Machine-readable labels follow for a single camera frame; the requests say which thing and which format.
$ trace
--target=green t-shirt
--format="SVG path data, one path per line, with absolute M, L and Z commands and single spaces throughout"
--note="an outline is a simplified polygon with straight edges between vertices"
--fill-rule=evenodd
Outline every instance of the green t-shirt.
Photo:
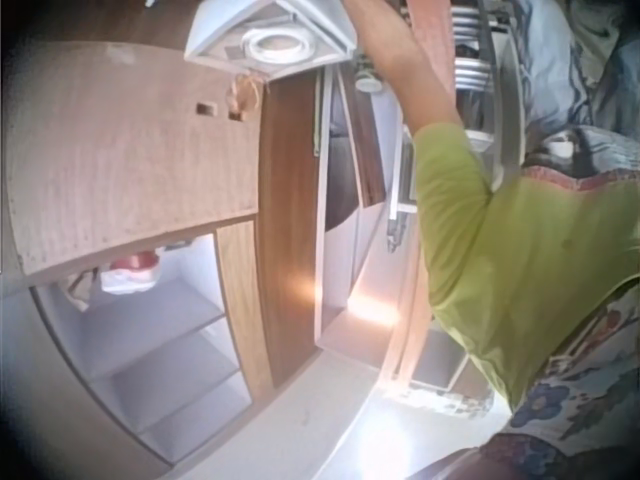
M 515 408 L 563 340 L 639 276 L 640 184 L 523 176 L 492 194 L 462 128 L 414 141 L 434 314 Z

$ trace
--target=shelf compartment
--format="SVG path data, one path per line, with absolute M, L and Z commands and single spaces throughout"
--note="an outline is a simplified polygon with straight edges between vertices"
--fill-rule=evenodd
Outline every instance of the shelf compartment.
M 37 289 L 63 349 L 86 380 L 119 373 L 224 315 L 213 235 L 159 255 L 161 276 L 155 287 L 111 295 L 96 282 L 85 312 L 56 284 Z
M 464 349 L 453 338 L 445 332 L 431 329 L 413 380 L 449 391 L 466 359 Z
M 237 371 L 237 363 L 198 332 L 171 342 L 92 387 L 106 406 L 139 434 Z
M 196 402 L 151 427 L 142 439 L 170 462 L 178 462 L 224 430 L 251 405 L 241 372 Z

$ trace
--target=range hood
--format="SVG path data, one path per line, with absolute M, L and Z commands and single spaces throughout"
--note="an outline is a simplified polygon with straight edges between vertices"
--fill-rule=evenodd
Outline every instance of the range hood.
M 205 0 L 185 59 L 269 81 L 349 60 L 356 46 L 341 0 Z

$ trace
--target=white cabinet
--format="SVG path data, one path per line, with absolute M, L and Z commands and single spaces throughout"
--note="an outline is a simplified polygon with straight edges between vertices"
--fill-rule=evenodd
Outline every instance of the white cabinet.
M 46 320 L 82 381 L 132 435 L 175 463 L 248 408 L 226 316 L 214 236 L 161 250 L 151 290 L 93 285 L 81 312 L 57 284 L 36 289 Z

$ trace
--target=floral fabric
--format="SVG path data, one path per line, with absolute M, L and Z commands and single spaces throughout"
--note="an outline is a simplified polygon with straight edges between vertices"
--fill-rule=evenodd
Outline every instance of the floral fabric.
M 640 454 L 639 310 L 636 281 L 549 360 L 482 454 L 532 479 L 616 478 Z

